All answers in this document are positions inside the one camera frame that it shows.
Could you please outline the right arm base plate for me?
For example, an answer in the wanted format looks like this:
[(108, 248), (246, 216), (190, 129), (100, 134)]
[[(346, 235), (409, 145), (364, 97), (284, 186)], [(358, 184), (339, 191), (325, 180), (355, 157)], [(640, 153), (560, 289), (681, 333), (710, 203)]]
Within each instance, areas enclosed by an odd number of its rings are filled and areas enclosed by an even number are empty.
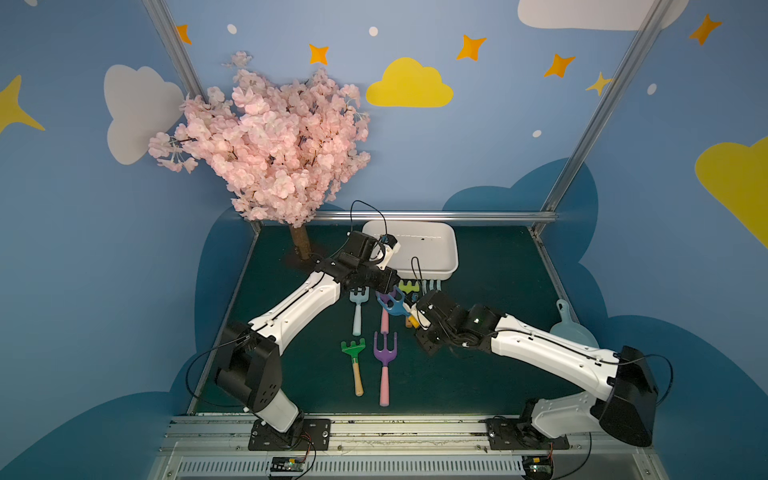
[(484, 421), (491, 450), (568, 450), (566, 436), (549, 438), (529, 422), (517, 418), (494, 416)]

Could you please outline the blue rake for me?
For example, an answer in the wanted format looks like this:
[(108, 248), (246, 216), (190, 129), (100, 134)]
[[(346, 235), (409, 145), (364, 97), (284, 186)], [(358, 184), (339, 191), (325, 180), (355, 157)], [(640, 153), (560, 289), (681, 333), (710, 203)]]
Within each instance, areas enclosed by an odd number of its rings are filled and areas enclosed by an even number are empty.
[(413, 323), (410, 306), (407, 304), (407, 295), (398, 287), (388, 294), (376, 293), (377, 301), (390, 316), (403, 316), (407, 328), (418, 328), (419, 323)]

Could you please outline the white plastic storage box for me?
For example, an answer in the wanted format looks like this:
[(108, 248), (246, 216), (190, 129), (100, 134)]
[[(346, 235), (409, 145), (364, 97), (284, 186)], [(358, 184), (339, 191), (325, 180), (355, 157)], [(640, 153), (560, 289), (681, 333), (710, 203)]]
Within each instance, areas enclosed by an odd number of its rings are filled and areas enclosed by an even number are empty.
[(400, 249), (387, 266), (403, 279), (448, 280), (458, 269), (456, 236), (448, 224), (392, 221), (385, 228), (383, 220), (374, 220), (367, 222), (362, 231), (376, 238), (388, 231), (396, 238)]

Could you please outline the green rake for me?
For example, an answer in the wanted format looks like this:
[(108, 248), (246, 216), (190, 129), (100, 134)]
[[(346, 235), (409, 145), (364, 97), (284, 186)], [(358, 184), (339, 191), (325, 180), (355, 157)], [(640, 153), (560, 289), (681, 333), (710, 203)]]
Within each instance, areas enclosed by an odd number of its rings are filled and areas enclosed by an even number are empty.
[(362, 383), (361, 370), (359, 366), (359, 354), (365, 349), (366, 343), (364, 338), (359, 340), (353, 340), (349, 343), (345, 341), (340, 342), (341, 351), (348, 355), (351, 360), (353, 378), (354, 378), (354, 391), (357, 397), (364, 395), (364, 387)]

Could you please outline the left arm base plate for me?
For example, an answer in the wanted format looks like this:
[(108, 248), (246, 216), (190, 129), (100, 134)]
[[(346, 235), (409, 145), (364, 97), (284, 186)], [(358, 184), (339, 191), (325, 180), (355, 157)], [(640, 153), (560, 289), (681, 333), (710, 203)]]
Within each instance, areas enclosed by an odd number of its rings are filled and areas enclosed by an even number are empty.
[(304, 418), (297, 420), (286, 432), (279, 432), (264, 420), (256, 420), (251, 429), (249, 451), (298, 451), (314, 449), (327, 451), (332, 422), (327, 418)]

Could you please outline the purple fork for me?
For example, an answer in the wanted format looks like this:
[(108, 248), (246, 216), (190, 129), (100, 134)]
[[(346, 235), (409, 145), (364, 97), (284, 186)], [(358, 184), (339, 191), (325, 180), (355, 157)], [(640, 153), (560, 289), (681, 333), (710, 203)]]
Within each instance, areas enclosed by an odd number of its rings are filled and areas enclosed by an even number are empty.
[(389, 327), (390, 312), (392, 308), (395, 306), (395, 299), (390, 294), (377, 293), (376, 296), (377, 296), (377, 301), (382, 307), (380, 332), (382, 334), (388, 334), (390, 332), (390, 327)]

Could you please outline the lime fork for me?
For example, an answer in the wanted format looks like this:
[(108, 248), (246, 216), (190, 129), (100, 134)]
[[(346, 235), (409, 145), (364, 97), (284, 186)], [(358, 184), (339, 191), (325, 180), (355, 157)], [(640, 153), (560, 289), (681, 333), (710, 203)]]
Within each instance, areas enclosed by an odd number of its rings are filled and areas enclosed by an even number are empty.
[(408, 304), (415, 301), (421, 293), (421, 283), (417, 280), (401, 280), (398, 284), (398, 289), (402, 293), (402, 304), (405, 310), (405, 326), (408, 329), (414, 327), (412, 315), (410, 314)]

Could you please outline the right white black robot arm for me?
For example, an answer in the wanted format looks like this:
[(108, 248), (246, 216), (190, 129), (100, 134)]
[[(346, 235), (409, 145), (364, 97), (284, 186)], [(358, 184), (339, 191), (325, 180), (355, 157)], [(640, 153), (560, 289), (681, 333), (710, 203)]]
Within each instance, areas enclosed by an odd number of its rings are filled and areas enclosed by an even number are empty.
[(465, 309), (438, 290), (406, 301), (405, 309), (427, 352), (443, 345), (480, 350), (580, 388), (557, 399), (529, 400), (510, 423), (518, 444), (538, 449), (570, 434), (603, 432), (635, 447), (652, 445), (659, 389), (641, 351), (625, 346), (614, 352), (566, 340), (482, 304)]

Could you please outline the purple rake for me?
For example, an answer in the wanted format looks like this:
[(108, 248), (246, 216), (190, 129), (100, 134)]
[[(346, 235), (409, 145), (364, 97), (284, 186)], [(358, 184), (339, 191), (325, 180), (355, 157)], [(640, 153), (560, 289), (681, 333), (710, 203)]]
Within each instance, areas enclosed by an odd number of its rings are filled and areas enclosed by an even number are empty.
[(390, 405), (389, 364), (397, 358), (398, 334), (375, 332), (373, 341), (374, 357), (381, 363), (379, 405), (388, 407)]

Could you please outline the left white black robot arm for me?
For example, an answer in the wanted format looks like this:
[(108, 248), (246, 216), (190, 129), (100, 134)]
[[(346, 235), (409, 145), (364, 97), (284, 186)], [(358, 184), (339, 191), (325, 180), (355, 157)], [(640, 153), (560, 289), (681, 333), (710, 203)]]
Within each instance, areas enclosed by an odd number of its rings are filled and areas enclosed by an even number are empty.
[(373, 237), (351, 232), (340, 251), (319, 261), (307, 280), (283, 301), (246, 324), (224, 330), (212, 364), (214, 383), (274, 433), (300, 435), (303, 414), (282, 391), (282, 354), (343, 293), (358, 287), (391, 292), (399, 276), (389, 262), (399, 249), (392, 234)]

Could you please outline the light blue fork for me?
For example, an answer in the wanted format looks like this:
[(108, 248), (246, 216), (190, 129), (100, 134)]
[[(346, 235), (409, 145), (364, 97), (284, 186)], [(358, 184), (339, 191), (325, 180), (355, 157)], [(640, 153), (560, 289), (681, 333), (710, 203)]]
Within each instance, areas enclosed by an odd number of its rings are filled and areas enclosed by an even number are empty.
[(355, 305), (352, 335), (359, 337), (362, 332), (362, 305), (369, 300), (368, 287), (359, 287), (350, 291), (349, 299)]
[(442, 281), (437, 279), (424, 279), (421, 281), (421, 292), (426, 295), (427, 293), (430, 293), (432, 291), (441, 291), (442, 290)]

